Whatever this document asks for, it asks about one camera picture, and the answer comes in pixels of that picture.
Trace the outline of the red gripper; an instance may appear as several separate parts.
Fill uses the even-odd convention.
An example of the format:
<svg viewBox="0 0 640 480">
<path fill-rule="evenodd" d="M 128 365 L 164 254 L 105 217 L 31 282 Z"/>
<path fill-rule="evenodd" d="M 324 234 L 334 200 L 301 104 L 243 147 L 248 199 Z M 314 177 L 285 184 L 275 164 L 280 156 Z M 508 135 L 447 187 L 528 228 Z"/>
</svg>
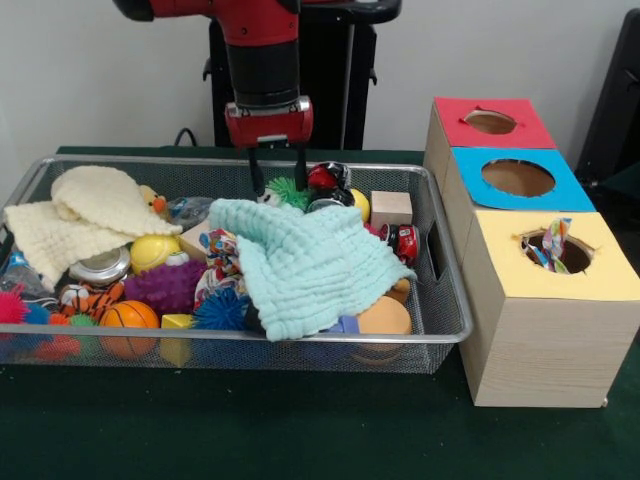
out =
<svg viewBox="0 0 640 480">
<path fill-rule="evenodd" d="M 250 176 L 257 197 L 265 194 L 264 175 L 255 148 L 263 143 L 285 141 L 296 144 L 296 190 L 304 191 L 308 188 L 306 146 L 303 143 L 311 138 L 314 121 L 313 105 L 308 96 L 300 96 L 291 104 L 270 109 L 251 109 L 230 102 L 225 106 L 224 114 L 233 145 L 249 148 Z"/>
</svg>

